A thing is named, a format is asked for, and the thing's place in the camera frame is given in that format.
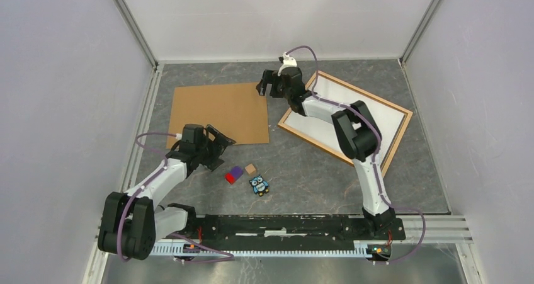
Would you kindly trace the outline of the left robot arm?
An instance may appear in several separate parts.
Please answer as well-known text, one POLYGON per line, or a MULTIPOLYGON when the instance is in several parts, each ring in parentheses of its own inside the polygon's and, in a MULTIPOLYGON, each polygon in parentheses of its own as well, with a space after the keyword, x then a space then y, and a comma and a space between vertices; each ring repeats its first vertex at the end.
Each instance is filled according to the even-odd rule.
POLYGON ((198 233, 194 207, 172 203, 160 212, 156 208, 199 166, 211 171, 221 166, 221 155, 235 140, 212 125, 198 124, 186 124, 172 137, 174 144, 148 177, 106 197, 97 241, 100 251, 124 262, 144 260, 161 239, 175 234, 187 239, 198 233))

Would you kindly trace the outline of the brown cardboard backing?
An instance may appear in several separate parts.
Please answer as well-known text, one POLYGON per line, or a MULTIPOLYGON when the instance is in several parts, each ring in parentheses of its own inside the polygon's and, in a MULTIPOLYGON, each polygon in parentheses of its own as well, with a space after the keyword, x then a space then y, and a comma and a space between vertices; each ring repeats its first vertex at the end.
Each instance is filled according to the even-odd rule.
POLYGON ((212 125, 237 145, 270 141, 266 98, 254 82, 175 88, 168 132, 189 123, 212 125))

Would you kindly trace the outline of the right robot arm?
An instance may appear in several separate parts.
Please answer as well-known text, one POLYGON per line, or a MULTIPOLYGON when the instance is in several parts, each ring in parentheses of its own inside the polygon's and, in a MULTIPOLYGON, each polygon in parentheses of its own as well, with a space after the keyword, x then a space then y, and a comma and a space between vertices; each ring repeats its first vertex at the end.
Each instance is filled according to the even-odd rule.
POLYGON ((363 195, 364 231, 379 239, 396 218, 378 165, 382 136, 362 101, 339 103, 305 87, 299 67, 265 70, 256 85, 260 96, 284 98, 290 109, 333 126, 341 152, 355 167, 363 195))

